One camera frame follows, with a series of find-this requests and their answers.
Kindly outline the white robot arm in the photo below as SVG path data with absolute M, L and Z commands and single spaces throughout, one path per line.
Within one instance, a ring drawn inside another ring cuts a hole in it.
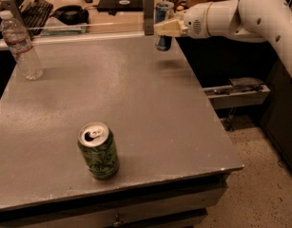
M 292 79 L 292 10 L 285 0 L 226 0 L 197 4 L 154 25 L 159 36 L 213 36 L 268 42 Z

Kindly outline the white rounded gripper body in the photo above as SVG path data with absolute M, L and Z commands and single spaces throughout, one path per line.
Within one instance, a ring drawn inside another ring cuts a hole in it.
M 207 13 L 210 6 L 211 2 L 200 3 L 187 10 L 184 15 L 187 36 L 194 39 L 210 37 L 207 29 Z

